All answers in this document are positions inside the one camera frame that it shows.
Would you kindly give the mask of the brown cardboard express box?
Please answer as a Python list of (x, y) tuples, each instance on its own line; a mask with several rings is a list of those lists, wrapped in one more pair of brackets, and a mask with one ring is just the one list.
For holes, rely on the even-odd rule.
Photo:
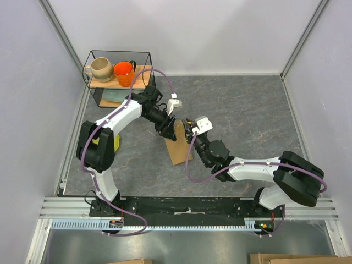
[(189, 149), (185, 137), (185, 129), (180, 119), (177, 119), (174, 123), (174, 132), (176, 140), (165, 139), (166, 147), (172, 162), (172, 165), (178, 165), (186, 161), (186, 155)]

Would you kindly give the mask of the yellow utility knife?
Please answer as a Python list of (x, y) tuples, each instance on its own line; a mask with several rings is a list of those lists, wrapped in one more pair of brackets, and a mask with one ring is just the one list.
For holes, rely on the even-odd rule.
[(188, 119), (188, 118), (186, 119), (186, 122), (187, 122), (189, 125), (194, 125), (194, 123), (195, 123), (193, 120), (190, 120), (190, 119)]

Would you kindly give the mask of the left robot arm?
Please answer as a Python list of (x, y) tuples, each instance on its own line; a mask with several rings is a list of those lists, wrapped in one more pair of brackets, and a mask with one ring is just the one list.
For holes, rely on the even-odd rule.
[(131, 92), (109, 115), (96, 122), (85, 121), (81, 125), (76, 156), (81, 160), (83, 171), (91, 174), (97, 196), (104, 200), (102, 211), (108, 216), (116, 216), (121, 208), (120, 202), (116, 200), (119, 190), (111, 170), (119, 133), (132, 121), (143, 117), (155, 125), (160, 136), (172, 141), (177, 139), (174, 131), (176, 118), (172, 113), (175, 108), (182, 106), (182, 102), (173, 93), (166, 108), (161, 110), (158, 106), (161, 98), (161, 92), (148, 85), (143, 92)]

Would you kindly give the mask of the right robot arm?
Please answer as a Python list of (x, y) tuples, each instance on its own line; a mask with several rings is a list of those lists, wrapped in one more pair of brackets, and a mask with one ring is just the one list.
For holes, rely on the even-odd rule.
[(259, 188), (255, 195), (251, 207), (257, 216), (265, 216), (286, 204), (314, 207), (319, 195), (327, 190), (323, 170), (292, 151), (267, 159), (233, 157), (223, 141), (208, 139), (212, 123), (206, 117), (186, 119), (182, 124), (189, 150), (195, 150), (203, 165), (212, 170), (212, 175), (203, 182), (216, 178), (222, 182), (272, 183), (272, 186)]

